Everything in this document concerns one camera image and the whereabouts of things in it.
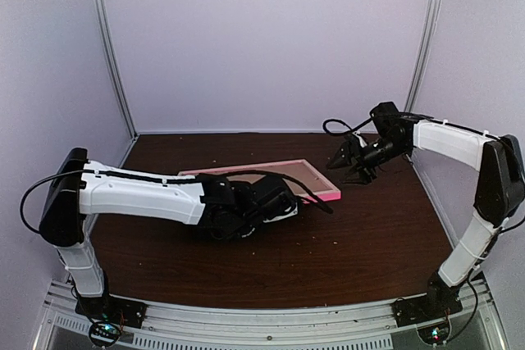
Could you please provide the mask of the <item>light wooden picture frame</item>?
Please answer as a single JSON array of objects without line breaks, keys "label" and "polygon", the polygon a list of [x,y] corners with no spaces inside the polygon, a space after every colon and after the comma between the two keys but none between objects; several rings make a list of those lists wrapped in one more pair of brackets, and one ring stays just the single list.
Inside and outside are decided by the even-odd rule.
[{"label": "light wooden picture frame", "polygon": [[[299,160],[301,160],[301,161],[304,160],[304,161],[306,161],[306,164],[309,164],[310,166],[314,167],[306,159],[296,159],[296,160],[290,160],[290,161],[299,161]],[[227,170],[231,170],[231,171],[228,171],[228,172],[234,172],[234,173],[236,173],[236,175],[240,175],[240,172],[243,172],[243,171],[235,172],[235,171],[232,171],[232,170],[234,170],[235,168],[237,168],[237,169],[241,168],[242,169],[242,168],[246,168],[248,166],[260,165],[260,164],[262,164],[262,163],[250,164],[250,165],[242,165],[242,166],[216,167],[216,168],[207,168],[207,169],[198,169],[198,170],[182,170],[182,171],[180,171],[178,173],[178,175],[197,175],[197,174],[200,174],[200,173],[213,174],[213,175],[223,175],[224,173],[227,173],[226,172]],[[324,202],[335,201],[335,200],[341,199],[341,191],[326,176],[324,176],[324,175],[322,175],[322,176],[326,180],[326,183],[329,184],[333,189],[331,189],[326,194],[321,194],[321,195],[316,195],[315,194],[315,195],[318,196]]]}]

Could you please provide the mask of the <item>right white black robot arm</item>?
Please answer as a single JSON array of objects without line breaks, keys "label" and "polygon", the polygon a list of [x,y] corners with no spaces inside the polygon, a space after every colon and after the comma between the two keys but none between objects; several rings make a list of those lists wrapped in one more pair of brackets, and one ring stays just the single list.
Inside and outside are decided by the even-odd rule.
[{"label": "right white black robot arm", "polygon": [[435,319],[457,298],[459,288],[486,260],[506,224],[524,201],[524,169],[518,140],[494,136],[446,120],[409,112],[373,111],[368,117],[377,130],[368,142],[358,128],[340,133],[342,144],[327,168],[347,169],[346,182],[369,184],[377,168],[415,151],[434,153],[468,170],[472,186],[470,217],[451,254],[428,280],[421,312]]}]

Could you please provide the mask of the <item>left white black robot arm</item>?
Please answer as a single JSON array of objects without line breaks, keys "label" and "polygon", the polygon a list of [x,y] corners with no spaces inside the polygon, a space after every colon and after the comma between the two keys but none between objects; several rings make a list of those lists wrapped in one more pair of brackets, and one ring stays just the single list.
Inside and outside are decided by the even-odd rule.
[{"label": "left white black robot arm", "polygon": [[84,231],[86,217],[143,216],[194,226],[219,239],[243,238],[280,215],[279,196],[286,192],[270,175],[250,183],[122,170],[88,159],[84,148],[72,149],[46,182],[38,232],[58,251],[81,302],[100,320],[112,319],[118,304]]}]

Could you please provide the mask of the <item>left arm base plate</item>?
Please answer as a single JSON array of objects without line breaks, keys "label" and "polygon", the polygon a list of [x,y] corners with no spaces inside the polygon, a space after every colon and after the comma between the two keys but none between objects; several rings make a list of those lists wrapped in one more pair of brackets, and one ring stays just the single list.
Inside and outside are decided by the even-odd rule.
[{"label": "left arm base plate", "polygon": [[78,295],[75,312],[89,320],[106,321],[140,329],[142,327],[147,305],[143,302],[114,297],[104,294],[98,298],[87,298]]}]

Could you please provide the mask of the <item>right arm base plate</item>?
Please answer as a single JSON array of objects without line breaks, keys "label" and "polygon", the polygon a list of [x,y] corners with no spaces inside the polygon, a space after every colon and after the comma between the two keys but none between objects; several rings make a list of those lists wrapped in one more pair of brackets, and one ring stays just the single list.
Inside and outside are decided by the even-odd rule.
[{"label": "right arm base plate", "polygon": [[444,305],[432,306],[426,295],[414,298],[397,298],[391,303],[391,307],[398,327],[443,319],[449,314],[459,313],[463,310],[463,305],[458,299],[453,299]]}]

